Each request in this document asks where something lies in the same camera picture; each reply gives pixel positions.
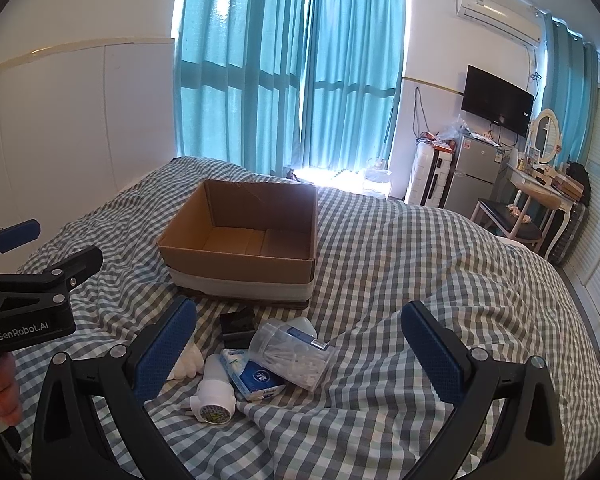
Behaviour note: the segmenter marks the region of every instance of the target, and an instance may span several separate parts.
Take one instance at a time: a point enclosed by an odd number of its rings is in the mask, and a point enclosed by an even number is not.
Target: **human hand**
[[[22,421],[16,360],[10,353],[0,357],[0,419],[8,426],[16,426]]]

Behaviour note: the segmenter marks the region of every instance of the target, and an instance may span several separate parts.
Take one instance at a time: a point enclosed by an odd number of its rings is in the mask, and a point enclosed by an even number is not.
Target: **curtain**
[[[556,161],[584,164],[598,102],[598,52],[550,14],[544,21],[548,63],[542,108],[555,112],[562,131]]]
[[[185,0],[180,154],[282,172],[299,142],[303,29],[304,0]]]
[[[388,158],[405,16],[406,0],[310,1],[302,165],[357,171]]]

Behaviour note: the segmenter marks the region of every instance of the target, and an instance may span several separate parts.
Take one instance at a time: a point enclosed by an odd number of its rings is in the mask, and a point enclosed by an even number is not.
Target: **fridge door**
[[[446,196],[445,209],[471,218],[479,198],[488,199],[493,184],[456,170]]]
[[[485,182],[495,182],[502,155],[498,149],[473,137],[462,137],[458,146],[456,171],[474,176]]]

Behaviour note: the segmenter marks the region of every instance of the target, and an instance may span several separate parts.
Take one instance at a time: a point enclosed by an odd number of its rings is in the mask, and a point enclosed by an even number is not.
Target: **bed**
[[[111,202],[66,225],[22,267],[40,272],[88,244],[104,253],[102,270],[72,293],[76,332],[16,352],[30,459],[37,398],[51,357],[101,355],[129,343],[177,293],[155,240],[202,180],[273,180],[203,158],[177,158]],[[549,363],[573,479],[600,448],[600,367],[564,284],[531,251],[503,244],[448,211],[409,206],[336,189],[318,189],[318,261],[304,314],[337,346],[314,394],[289,386],[259,404],[238,402],[227,426],[209,426],[181,404],[200,380],[167,383],[145,407],[197,479],[399,479],[449,415],[400,331],[401,307],[422,300],[468,346],[497,359]],[[218,314],[236,303],[203,300],[194,339],[203,355],[222,348]],[[298,313],[257,309],[260,319]],[[103,399],[103,426],[124,469],[138,473]],[[462,466],[476,467],[497,413],[494,404]]]

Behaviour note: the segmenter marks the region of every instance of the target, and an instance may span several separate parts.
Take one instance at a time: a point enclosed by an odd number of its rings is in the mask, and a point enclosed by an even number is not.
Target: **wooden chair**
[[[539,253],[540,247],[542,247],[542,243],[549,231],[549,226],[554,219],[555,212],[560,207],[560,198],[550,191],[542,189],[541,186],[518,184],[516,187],[518,188],[518,194],[516,195],[515,204],[518,204],[522,193],[527,196],[525,205],[518,218],[515,218],[515,216],[510,213],[509,205],[507,203],[480,199],[475,206],[471,221],[477,222],[478,215],[480,212],[483,212],[488,216],[491,222],[496,224],[507,238],[532,246],[534,252]],[[522,219],[528,211],[532,200],[536,200],[536,202],[547,209],[540,227],[536,226],[533,222],[529,224],[522,223]]]

